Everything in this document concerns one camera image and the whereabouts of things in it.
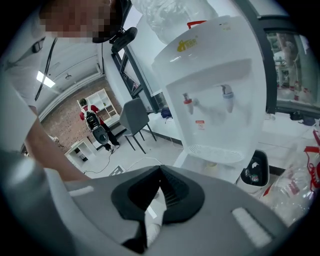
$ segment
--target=plastic bag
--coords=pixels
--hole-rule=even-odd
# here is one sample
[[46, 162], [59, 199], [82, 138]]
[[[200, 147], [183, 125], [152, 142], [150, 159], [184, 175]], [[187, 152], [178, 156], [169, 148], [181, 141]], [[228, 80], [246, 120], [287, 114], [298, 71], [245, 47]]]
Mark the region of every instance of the plastic bag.
[[131, 0], [158, 38], [169, 44], [187, 31], [189, 22], [218, 17], [207, 0]]
[[288, 226], [309, 211], [320, 188], [320, 139], [317, 131], [313, 134], [314, 144], [297, 150], [289, 168], [260, 198]]

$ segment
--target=white ceiling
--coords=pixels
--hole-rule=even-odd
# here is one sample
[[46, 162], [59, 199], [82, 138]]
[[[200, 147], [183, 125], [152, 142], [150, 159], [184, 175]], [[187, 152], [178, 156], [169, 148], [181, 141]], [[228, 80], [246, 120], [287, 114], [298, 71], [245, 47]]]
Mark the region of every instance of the white ceiling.
[[[54, 38], [47, 36], [43, 43], [40, 71], [45, 72], [48, 55]], [[52, 88], [43, 86], [36, 107], [41, 113], [54, 98], [63, 93], [70, 86], [84, 78], [96, 74], [98, 49], [100, 44], [77, 43], [68, 38], [58, 38], [54, 46], [47, 77], [55, 82]]]

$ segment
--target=headphones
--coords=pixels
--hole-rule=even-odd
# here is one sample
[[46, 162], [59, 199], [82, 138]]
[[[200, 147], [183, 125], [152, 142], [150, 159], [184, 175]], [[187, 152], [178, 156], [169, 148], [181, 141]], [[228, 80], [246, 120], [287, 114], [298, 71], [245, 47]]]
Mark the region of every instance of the headphones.
[[123, 29], [131, 6], [132, 3], [130, 0], [117, 0], [115, 2], [115, 17], [111, 19], [111, 23], [106, 28], [106, 31], [93, 34], [92, 42], [100, 44], [109, 41], [110, 44], [112, 44], [111, 51], [114, 54], [132, 42], [138, 30], [135, 27], [131, 27], [127, 31]]

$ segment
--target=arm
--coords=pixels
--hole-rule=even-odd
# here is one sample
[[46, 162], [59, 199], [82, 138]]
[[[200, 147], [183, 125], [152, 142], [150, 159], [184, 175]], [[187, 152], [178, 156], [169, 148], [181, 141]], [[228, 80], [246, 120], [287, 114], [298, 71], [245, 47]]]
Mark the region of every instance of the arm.
[[[38, 115], [34, 106], [30, 106], [30, 108]], [[38, 118], [26, 137], [25, 146], [31, 157], [35, 158], [44, 168], [57, 170], [63, 181], [90, 180], [59, 150], [46, 134]]]

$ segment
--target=window frame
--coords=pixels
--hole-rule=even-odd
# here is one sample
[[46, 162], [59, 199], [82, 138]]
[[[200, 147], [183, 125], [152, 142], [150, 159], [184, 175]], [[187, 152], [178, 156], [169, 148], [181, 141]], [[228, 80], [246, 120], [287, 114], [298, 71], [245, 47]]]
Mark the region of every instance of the window frame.
[[277, 71], [274, 54], [267, 38], [267, 33], [294, 33], [304, 35], [293, 25], [289, 16], [285, 15], [259, 15], [249, 0], [233, 0], [239, 10], [250, 24], [259, 44], [266, 78], [266, 112], [290, 114], [300, 111], [302, 114], [320, 118], [320, 107], [305, 103], [277, 100]]

